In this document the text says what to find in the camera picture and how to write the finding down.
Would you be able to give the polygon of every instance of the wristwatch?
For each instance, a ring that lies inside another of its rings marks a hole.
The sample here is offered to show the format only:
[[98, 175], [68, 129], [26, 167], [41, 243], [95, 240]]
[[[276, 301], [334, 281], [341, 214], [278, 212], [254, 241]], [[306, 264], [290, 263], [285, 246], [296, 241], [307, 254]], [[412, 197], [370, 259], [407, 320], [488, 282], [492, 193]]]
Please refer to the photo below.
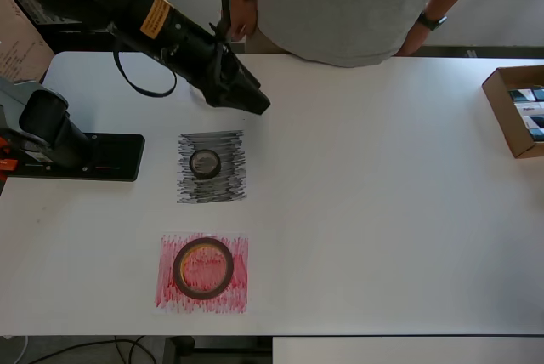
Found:
[[422, 13], [419, 14], [419, 18], [417, 19], [417, 22], [424, 24], [429, 30], [434, 31], [437, 28], [439, 28], [442, 24], [444, 24], [447, 19], [448, 17], [442, 17], [438, 21], [433, 21], [427, 18], [427, 16], [425, 15], [425, 11], [422, 11]]

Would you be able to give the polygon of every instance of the black scribbled paper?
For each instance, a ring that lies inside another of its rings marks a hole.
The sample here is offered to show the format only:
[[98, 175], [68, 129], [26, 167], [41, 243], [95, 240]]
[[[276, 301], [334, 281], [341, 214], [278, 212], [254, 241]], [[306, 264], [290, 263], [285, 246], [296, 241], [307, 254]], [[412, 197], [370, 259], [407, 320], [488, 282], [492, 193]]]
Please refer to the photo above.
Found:
[[[246, 153], [241, 130], [181, 134], [178, 143], [178, 203], [201, 204], [246, 198]], [[198, 179], [190, 171], [195, 151], [213, 150], [221, 159], [221, 171], [212, 179]]]

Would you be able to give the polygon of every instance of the gray t-shirt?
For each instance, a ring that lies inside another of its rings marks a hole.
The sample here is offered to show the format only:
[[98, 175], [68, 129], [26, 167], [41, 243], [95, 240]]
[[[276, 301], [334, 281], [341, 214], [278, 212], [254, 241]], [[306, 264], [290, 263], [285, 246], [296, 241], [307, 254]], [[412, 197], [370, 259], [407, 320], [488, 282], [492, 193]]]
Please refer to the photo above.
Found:
[[428, 0], [258, 0], [258, 26], [279, 47], [338, 66], [395, 54]]

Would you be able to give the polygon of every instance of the man's hand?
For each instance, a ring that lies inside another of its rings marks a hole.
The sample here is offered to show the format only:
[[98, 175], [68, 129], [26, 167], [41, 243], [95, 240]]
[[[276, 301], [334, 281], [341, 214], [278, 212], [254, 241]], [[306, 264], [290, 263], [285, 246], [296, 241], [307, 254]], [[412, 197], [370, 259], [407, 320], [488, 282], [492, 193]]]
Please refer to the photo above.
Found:
[[431, 30], [425, 25], [416, 21], [416, 24], [408, 32], [405, 43], [402, 44], [402, 47], [395, 56], [410, 56], [414, 54], [423, 45], [430, 32]]
[[230, 23], [233, 41], [251, 36], [257, 28], [257, 0], [230, 0]]

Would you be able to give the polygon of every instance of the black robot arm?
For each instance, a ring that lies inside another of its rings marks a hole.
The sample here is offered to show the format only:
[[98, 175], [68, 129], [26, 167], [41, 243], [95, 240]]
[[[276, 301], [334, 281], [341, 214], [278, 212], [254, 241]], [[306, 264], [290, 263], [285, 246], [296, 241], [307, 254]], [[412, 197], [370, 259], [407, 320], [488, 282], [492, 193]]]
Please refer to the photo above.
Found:
[[91, 26], [102, 26], [200, 89], [209, 105], [262, 114], [270, 105], [260, 83], [226, 42], [230, 12], [215, 35], [165, 0], [37, 0], [47, 9]]

